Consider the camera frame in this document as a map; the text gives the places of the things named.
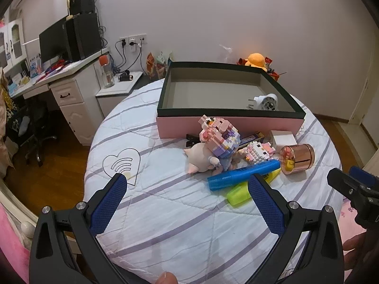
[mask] blue gripper pad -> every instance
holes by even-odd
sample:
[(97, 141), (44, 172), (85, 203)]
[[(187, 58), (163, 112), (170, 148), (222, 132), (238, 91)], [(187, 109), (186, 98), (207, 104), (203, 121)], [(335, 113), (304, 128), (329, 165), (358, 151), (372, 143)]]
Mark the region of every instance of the blue gripper pad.
[(258, 174), (250, 176), (248, 190), (270, 232), (281, 237), (289, 220), (287, 201)]
[(367, 173), (366, 171), (360, 169), (359, 167), (352, 166), (349, 170), (349, 175), (359, 182), (363, 183), (367, 187), (375, 188), (378, 186), (379, 180), (374, 175)]
[(127, 185), (126, 177), (117, 173), (104, 189), (96, 191), (89, 200), (87, 212), (90, 215), (90, 231), (93, 236), (105, 231), (126, 193)]

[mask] hello kitty block figure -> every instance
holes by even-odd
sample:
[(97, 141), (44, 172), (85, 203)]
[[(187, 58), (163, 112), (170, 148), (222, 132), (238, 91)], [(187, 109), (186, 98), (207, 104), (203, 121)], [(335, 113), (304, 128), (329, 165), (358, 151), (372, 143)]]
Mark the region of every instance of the hello kitty block figure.
[(269, 142), (251, 142), (248, 146), (240, 149), (238, 153), (245, 158), (249, 164), (258, 164), (268, 160), (275, 152)]
[(229, 158), (234, 155), (241, 141), (238, 130), (227, 120), (220, 117), (207, 117), (199, 120), (201, 128), (200, 141), (219, 158)]

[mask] door frame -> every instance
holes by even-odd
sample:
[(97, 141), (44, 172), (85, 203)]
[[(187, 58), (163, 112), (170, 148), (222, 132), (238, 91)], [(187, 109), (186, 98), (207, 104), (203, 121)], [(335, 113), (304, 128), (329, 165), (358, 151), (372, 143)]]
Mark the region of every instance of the door frame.
[(379, 33), (375, 32), (374, 43), (371, 50), (370, 65), (367, 72), (366, 82), (363, 86), (358, 103), (350, 116), (349, 124), (360, 125), (365, 117), (376, 90), (379, 86)]

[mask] striped bedding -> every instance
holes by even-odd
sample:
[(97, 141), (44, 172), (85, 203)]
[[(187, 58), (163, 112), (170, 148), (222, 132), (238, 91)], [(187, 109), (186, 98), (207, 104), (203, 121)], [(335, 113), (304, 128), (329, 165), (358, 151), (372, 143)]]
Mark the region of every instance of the striped bedding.
[[(154, 283), (163, 271), (179, 283), (241, 284), (253, 274), (274, 245), (254, 202), (234, 209), (227, 190), (211, 192), (210, 171), (186, 174), (185, 140), (160, 139), (155, 122), (163, 81), (134, 91), (103, 121), (92, 142), (85, 174), (87, 201), (115, 172), (128, 178), (128, 191), (107, 229), (97, 236), (109, 258)], [(306, 106), (298, 143), (315, 149), (312, 169), (279, 175), (271, 186), (304, 208), (331, 205), (340, 215), (342, 195), (326, 176), (340, 159), (328, 134)], [(284, 273), (299, 259), (301, 236)]]

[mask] pink blanket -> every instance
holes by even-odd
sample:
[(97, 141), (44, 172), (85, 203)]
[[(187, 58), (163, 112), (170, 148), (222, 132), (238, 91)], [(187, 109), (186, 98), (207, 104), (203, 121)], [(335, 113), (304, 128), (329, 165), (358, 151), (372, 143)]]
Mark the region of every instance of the pink blanket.
[(17, 274), (29, 284), (29, 250), (12, 229), (4, 206), (0, 204), (0, 248)]

